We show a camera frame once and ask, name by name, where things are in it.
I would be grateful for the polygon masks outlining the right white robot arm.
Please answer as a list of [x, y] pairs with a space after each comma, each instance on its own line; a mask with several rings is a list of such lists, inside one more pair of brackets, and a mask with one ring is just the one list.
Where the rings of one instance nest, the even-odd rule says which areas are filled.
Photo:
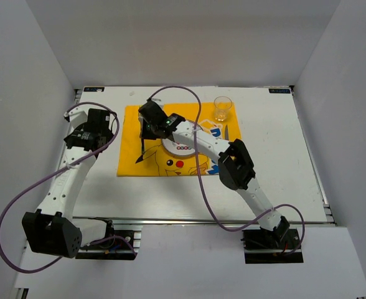
[[156, 138], [190, 146], [215, 161], [221, 183], [236, 191], [258, 218], [265, 242], [274, 249], [286, 243], [289, 223], [261, 190], [254, 163], [242, 140], [223, 140], [195, 128], [194, 123], [183, 116], [176, 113], [168, 116], [153, 100], [148, 100], [138, 112], [146, 129]]

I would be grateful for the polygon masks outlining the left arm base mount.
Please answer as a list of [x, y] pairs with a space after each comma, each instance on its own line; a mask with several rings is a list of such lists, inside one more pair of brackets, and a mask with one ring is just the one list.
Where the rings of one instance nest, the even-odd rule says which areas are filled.
[[81, 247], [77, 260], [135, 260], [141, 243], [142, 226], [109, 221], [106, 240]]

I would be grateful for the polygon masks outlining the fork with teal handle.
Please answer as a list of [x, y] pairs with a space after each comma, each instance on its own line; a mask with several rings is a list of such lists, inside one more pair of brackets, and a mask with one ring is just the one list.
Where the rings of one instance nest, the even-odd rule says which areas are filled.
[[141, 138], [141, 155], [145, 153], [145, 140]]

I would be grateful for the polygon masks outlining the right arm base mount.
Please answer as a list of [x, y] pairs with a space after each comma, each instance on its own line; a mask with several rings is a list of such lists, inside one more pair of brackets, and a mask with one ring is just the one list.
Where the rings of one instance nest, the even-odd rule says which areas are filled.
[[243, 230], [244, 259], [246, 264], [303, 263], [297, 229], [289, 229], [281, 242], [275, 241], [261, 229]]

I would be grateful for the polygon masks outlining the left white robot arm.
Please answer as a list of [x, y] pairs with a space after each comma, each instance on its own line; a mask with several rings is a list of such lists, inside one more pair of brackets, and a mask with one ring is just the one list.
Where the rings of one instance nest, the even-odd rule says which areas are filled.
[[67, 120], [72, 132], [64, 139], [65, 171], [56, 176], [37, 210], [24, 214], [22, 226], [33, 252], [74, 258], [80, 247], [93, 241], [103, 249], [115, 242], [115, 233], [107, 228], [106, 221], [73, 218], [84, 180], [97, 160], [97, 149], [107, 144], [113, 133], [107, 110], [76, 107]]

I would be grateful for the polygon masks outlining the clear drinking glass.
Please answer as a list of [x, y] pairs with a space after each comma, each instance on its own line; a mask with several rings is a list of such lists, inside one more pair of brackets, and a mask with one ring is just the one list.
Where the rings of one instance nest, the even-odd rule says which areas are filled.
[[219, 96], [213, 101], [214, 105], [214, 118], [217, 121], [225, 121], [228, 118], [230, 109], [233, 106], [233, 102], [226, 96]]

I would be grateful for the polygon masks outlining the yellow Pikachu cloth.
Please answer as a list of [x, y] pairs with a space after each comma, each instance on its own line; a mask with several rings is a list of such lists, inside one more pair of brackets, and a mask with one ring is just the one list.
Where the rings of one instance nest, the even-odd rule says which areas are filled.
[[[117, 175], [121, 177], [138, 176], [195, 176], [197, 169], [195, 155], [188, 158], [168, 156], [161, 140], [145, 140], [145, 153], [141, 155], [139, 106], [125, 108], [123, 132], [121, 137], [120, 158]], [[214, 118], [213, 103], [203, 103], [199, 126], [211, 135], [224, 139], [224, 128], [228, 125], [229, 141], [241, 138], [235, 107], [229, 111], [226, 121]]]

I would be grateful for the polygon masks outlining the white printed plate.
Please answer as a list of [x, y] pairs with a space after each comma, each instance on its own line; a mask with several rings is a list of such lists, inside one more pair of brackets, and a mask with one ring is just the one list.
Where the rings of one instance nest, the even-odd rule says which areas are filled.
[[162, 139], [161, 145], [168, 156], [188, 158], [195, 155], [195, 149], [182, 143], [178, 143], [168, 139]]

